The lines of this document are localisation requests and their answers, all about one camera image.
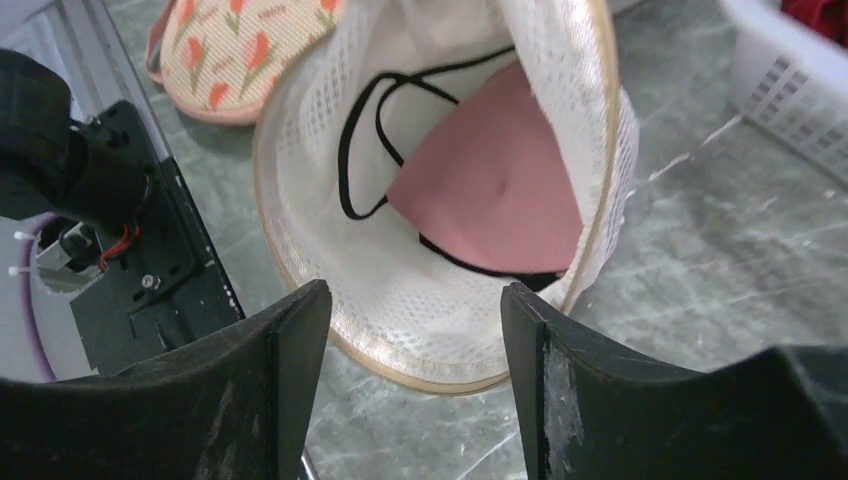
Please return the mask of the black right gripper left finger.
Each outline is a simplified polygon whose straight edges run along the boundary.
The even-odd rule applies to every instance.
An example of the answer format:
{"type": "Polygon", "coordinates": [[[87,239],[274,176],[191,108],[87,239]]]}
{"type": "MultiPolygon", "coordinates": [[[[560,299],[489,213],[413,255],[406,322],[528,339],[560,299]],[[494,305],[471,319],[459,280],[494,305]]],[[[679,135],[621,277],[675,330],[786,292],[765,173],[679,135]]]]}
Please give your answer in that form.
{"type": "Polygon", "coordinates": [[[332,295],[263,311],[112,376],[1,383],[5,479],[295,479],[332,295]]]}

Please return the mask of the beige-trimmed mesh laundry bag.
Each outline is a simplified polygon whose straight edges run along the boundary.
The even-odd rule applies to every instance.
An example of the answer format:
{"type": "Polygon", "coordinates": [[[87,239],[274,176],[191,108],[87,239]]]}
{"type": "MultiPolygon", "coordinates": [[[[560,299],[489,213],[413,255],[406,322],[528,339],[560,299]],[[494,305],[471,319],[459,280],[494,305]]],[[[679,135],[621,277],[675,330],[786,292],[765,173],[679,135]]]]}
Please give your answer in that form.
{"type": "Polygon", "coordinates": [[[623,222],[638,121],[604,1],[353,1],[267,101],[266,239],[377,374],[466,394],[508,374],[502,289],[561,312],[623,222]]]}

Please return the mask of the pink black-strapped bra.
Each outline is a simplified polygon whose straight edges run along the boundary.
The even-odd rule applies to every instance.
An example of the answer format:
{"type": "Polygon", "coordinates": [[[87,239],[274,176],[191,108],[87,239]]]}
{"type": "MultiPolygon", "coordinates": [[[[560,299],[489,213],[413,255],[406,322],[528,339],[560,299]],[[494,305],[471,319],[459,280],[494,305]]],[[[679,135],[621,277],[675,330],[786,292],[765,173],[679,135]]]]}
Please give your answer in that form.
{"type": "Polygon", "coordinates": [[[409,156],[393,145],[382,123],[375,124],[398,167],[379,205],[392,207],[417,230],[421,245],[450,263],[539,292],[568,272],[584,223],[561,149],[521,63],[511,60],[465,99],[434,83],[436,76],[512,53],[507,47],[413,73],[377,73],[342,128],[338,195],[344,214],[362,220],[352,201],[350,156],[368,104],[382,110],[392,94],[408,86],[445,100],[452,111],[409,156]]]}

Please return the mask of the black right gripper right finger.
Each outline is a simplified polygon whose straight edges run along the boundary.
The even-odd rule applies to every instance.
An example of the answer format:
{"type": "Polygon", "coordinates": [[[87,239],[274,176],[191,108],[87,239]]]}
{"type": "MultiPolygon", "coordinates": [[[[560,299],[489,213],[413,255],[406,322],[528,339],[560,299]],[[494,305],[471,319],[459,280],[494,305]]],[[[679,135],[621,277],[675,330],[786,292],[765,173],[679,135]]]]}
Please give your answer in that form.
{"type": "Polygon", "coordinates": [[[501,317],[531,479],[843,479],[847,350],[776,346],[700,373],[507,286],[501,317]]]}

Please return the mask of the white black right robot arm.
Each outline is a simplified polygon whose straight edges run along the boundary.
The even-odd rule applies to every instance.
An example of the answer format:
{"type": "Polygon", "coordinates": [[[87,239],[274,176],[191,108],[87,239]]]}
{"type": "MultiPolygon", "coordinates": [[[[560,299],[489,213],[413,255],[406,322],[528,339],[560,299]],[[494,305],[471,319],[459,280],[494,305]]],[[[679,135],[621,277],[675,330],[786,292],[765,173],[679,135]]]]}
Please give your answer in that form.
{"type": "MultiPolygon", "coordinates": [[[[65,81],[1,53],[1,214],[104,233],[180,226],[135,107],[72,119],[65,81]]],[[[309,282],[107,377],[1,383],[5,479],[294,479],[330,320],[309,282]]],[[[843,479],[847,350],[779,346],[710,373],[625,347],[526,287],[501,296],[532,479],[843,479]]]]}

